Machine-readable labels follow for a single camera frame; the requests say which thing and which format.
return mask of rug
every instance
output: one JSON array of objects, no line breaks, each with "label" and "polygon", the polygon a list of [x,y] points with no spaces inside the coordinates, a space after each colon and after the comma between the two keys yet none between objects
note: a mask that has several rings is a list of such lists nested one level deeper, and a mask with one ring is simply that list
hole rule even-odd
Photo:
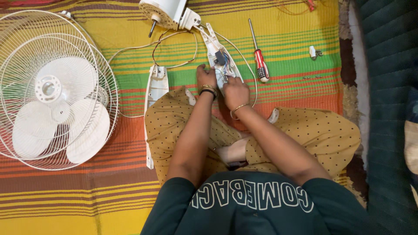
[{"label": "rug", "polygon": [[[138,11],[138,0],[30,1],[0,10],[1,16],[18,10],[67,10],[92,35],[106,58],[119,49],[156,41],[164,29],[156,27]],[[311,107],[343,113],[341,59],[339,53],[338,2],[314,1],[316,9],[301,15],[307,5],[300,0],[189,0],[203,23],[226,36],[244,54],[255,70],[251,18],[258,46],[263,50],[271,78],[258,82],[255,109],[268,118],[276,106]],[[198,31],[196,60],[168,71],[170,89],[186,85],[197,94],[195,69],[208,63],[206,47]],[[220,42],[234,58],[255,98],[255,84],[239,54],[224,40]],[[324,56],[312,61],[308,48],[321,49]],[[190,60],[194,37],[189,33],[164,41],[155,52],[162,66]],[[143,114],[153,47],[126,51],[111,66],[121,93],[125,115]],[[213,114],[243,130],[217,102]],[[0,156],[0,227],[2,234],[129,235],[141,232],[159,185],[154,170],[145,165],[143,118],[120,117],[107,145],[88,162],[64,171],[40,171]],[[345,172],[335,179],[346,184]]]}]

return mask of mustard yellow pants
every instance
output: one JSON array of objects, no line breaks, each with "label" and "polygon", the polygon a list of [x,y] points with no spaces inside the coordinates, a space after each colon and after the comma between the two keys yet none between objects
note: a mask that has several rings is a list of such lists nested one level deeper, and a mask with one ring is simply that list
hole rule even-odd
[{"label": "mustard yellow pants", "polygon": [[[327,110],[278,109],[279,118],[274,125],[305,147],[331,177],[336,176],[351,161],[360,145],[360,131],[355,124]],[[176,141],[192,110],[186,88],[182,87],[165,94],[145,114],[147,141],[161,185],[166,179]],[[212,116],[209,150],[202,181],[216,172],[228,171],[227,165],[213,149],[230,146],[241,138],[236,129]],[[271,163],[253,137],[246,144],[245,157],[249,165],[238,170],[278,173],[277,167]]]}]

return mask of gold bangle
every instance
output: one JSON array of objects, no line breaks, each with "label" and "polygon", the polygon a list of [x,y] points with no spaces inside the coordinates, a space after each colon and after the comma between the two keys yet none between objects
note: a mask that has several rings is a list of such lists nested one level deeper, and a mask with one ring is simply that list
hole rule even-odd
[{"label": "gold bangle", "polygon": [[199,89],[197,90],[197,93],[200,95],[200,93],[202,92],[202,90],[204,88],[212,88],[213,91],[215,92],[215,99],[214,100],[218,99],[218,92],[216,91],[216,88],[213,87],[213,86],[211,86],[211,85],[203,85],[203,86],[200,86]]},{"label": "gold bangle", "polygon": [[244,107],[244,106],[246,106],[246,105],[250,105],[249,103],[246,103],[246,104],[243,104],[243,105],[240,105],[240,106],[238,106],[238,108],[236,108],[232,113],[233,114],[235,114],[235,111],[237,111],[239,108],[242,108],[242,107]]}]

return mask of fan blade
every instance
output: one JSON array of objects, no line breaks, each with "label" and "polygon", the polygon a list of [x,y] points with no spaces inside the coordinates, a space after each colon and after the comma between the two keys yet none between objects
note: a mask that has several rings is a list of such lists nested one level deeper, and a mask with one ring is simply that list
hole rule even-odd
[{"label": "fan blade", "polygon": [[41,102],[29,102],[17,113],[12,132],[15,152],[23,159],[39,156],[54,138],[57,124]]},{"label": "fan blade", "polygon": [[109,132],[109,113],[104,105],[96,103],[97,108],[95,109],[97,111],[94,114],[93,120],[81,136],[78,137],[84,130],[84,125],[80,124],[87,124],[90,120],[90,116],[86,115],[86,113],[88,113],[91,105],[94,105],[93,100],[83,99],[71,106],[71,112],[74,114],[75,122],[70,124],[69,142],[71,144],[67,147],[66,153],[68,160],[75,164],[83,163],[96,155],[106,143]]},{"label": "fan blade", "polygon": [[36,81],[47,75],[53,75],[59,79],[62,84],[59,100],[66,100],[69,105],[84,99],[93,92],[98,82],[98,75],[93,65],[86,59],[74,56],[55,59],[47,63],[36,75]]}]

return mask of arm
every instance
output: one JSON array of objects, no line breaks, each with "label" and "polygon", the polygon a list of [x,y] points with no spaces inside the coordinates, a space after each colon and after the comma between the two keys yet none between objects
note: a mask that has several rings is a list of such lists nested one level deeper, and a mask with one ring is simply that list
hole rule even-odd
[{"label": "arm", "polygon": [[[249,103],[250,89],[240,78],[230,78],[224,85],[225,102],[230,110]],[[276,128],[253,108],[246,105],[235,115],[250,130],[272,163],[298,185],[313,178],[330,179],[318,161],[298,142]]]},{"label": "arm", "polygon": [[[197,67],[198,87],[202,85],[216,87],[215,71],[213,69],[205,71],[204,68],[204,64]],[[210,92],[203,92],[197,100],[190,118],[177,140],[168,167],[167,180],[181,177],[189,180],[195,186],[199,183],[208,151],[213,98],[213,94]]]}]

